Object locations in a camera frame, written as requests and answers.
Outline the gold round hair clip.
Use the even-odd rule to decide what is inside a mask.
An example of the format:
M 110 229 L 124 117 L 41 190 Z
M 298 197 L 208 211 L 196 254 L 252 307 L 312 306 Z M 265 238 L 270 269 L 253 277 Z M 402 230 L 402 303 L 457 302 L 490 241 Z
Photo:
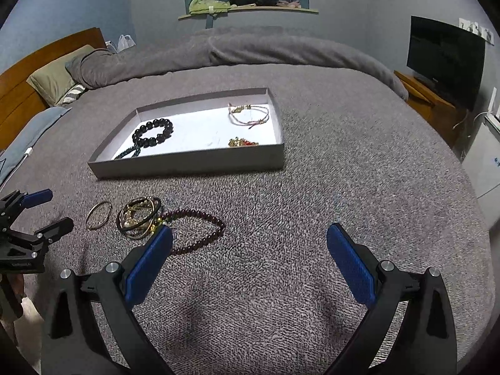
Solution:
M 116 219 L 118 230 L 129 233 L 149 223 L 157 211 L 157 202 L 152 197 L 138 197 L 119 211 Z

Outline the light blue sheet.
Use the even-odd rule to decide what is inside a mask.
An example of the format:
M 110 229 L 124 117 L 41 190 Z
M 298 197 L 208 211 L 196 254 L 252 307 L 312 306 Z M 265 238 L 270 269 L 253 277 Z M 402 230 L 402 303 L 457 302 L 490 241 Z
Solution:
M 1 155 L 1 185 L 31 155 L 42 135 L 69 112 L 66 107 L 50 107 L 35 115 Z

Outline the wooden headboard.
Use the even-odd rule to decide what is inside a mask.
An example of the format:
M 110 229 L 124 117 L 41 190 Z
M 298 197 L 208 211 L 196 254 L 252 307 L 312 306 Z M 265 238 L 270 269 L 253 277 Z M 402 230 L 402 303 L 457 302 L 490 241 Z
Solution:
M 36 114 L 48 108 L 27 78 L 37 69 L 84 45 L 104 48 L 101 30 L 93 27 L 76 32 L 24 57 L 1 74 L 0 145 L 5 150 Z

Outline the striped pillow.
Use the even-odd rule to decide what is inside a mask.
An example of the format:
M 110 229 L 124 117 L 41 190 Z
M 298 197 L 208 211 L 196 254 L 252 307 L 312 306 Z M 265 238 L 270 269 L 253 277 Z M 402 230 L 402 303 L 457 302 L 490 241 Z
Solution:
M 87 91 L 85 86 L 75 84 L 57 102 L 57 106 L 67 106 L 75 102 L 83 93 Z

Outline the olive green pillow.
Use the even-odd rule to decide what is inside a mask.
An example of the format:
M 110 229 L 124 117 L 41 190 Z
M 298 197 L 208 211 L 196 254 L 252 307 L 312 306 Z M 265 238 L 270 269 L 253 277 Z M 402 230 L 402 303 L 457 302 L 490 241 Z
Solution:
M 62 97 L 76 84 L 65 66 L 72 59 L 95 50 L 84 45 L 75 51 L 63 55 L 34 71 L 26 82 L 44 99 L 47 105 L 56 106 Z

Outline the grey bed blanket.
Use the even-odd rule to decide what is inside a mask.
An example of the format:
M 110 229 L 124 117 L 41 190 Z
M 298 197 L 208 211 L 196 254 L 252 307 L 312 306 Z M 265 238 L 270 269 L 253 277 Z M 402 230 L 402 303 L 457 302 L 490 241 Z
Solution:
M 156 196 L 226 225 L 202 246 L 210 225 L 178 221 L 186 253 L 136 309 L 178 374 L 325 370 L 365 313 L 327 250 L 333 222 L 402 269 L 439 268 L 457 356 L 475 351 L 495 304 L 487 227 L 460 162 L 382 63 L 273 27 L 98 49 L 65 68 L 87 90 L 7 184 L 54 193 L 17 229 L 75 222 L 26 278 L 39 313 L 62 269 L 94 272 L 133 246 L 112 223 L 87 230 L 90 207 Z

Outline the white plastic bag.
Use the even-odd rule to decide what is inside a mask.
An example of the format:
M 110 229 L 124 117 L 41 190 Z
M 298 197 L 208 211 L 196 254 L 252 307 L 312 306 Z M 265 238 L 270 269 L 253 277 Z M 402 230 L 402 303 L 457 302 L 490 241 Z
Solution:
M 131 35 L 121 35 L 118 40 L 118 45 L 116 51 L 118 53 L 121 53 L 122 51 L 125 51 L 126 49 L 133 48 L 136 45 L 136 42 L 132 38 Z

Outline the white cabinet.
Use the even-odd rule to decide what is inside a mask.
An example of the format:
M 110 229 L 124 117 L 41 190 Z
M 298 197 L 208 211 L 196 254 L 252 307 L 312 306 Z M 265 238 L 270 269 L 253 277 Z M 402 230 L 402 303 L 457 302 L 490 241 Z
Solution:
M 499 221 L 499 130 L 484 121 L 462 166 L 469 176 L 487 228 Z

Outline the grey cardboard tray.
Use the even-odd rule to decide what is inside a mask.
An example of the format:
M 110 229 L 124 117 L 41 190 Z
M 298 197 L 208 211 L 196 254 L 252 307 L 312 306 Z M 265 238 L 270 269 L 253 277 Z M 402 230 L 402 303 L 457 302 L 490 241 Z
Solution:
M 137 107 L 88 161 L 99 179 L 279 170 L 285 141 L 267 87 Z

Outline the wooden tv stand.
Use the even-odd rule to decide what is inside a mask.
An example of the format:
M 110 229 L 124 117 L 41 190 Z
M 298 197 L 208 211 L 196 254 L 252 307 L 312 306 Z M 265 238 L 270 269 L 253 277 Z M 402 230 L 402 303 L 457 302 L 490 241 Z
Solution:
M 453 148 L 467 118 L 467 110 L 455 107 L 413 76 L 396 70 L 394 74 L 407 89 L 407 104 Z

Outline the green cloth on shelf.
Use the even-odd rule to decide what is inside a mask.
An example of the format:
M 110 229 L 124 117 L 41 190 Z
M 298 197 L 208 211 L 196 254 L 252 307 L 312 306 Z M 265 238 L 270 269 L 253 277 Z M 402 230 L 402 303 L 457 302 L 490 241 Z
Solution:
M 189 3 L 190 15 L 227 13 L 231 8 L 229 2 L 220 0 L 192 0 Z

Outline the black television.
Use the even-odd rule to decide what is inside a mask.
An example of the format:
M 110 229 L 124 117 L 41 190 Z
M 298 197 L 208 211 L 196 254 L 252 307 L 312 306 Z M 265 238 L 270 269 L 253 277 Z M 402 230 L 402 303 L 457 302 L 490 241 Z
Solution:
M 434 19 L 411 18 L 407 66 L 469 111 L 475 107 L 485 55 L 481 37 Z

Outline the wooden window shelf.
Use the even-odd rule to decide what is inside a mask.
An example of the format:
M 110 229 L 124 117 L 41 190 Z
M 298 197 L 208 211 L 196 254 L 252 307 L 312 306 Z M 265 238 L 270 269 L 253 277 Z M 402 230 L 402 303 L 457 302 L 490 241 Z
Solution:
M 303 14 L 319 14 L 318 9 L 312 8 L 297 8 L 297 7 L 281 7 L 281 6 L 236 6 L 229 8 L 227 11 L 221 13 L 201 13 L 201 14 L 183 14 L 177 18 L 177 20 L 181 21 L 184 19 L 191 19 L 194 17 L 199 17 L 201 15 L 214 15 L 215 17 L 230 14 L 230 13 L 239 13 L 239 12 L 257 12 L 257 11 L 274 11 L 274 12 L 293 12 L 293 13 L 303 13 Z

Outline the white wall hook rack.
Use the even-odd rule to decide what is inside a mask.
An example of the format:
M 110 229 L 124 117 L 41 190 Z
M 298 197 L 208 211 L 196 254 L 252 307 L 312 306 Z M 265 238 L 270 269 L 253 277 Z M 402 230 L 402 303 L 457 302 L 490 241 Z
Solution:
M 470 21 L 468 19 L 460 18 L 458 20 L 458 27 L 462 30 L 469 31 L 470 33 L 473 33 L 474 35 L 481 37 L 482 39 L 484 39 L 487 43 L 489 43 L 492 46 L 495 45 L 495 38 L 494 38 L 493 33 L 489 29 L 479 25 L 475 21 Z

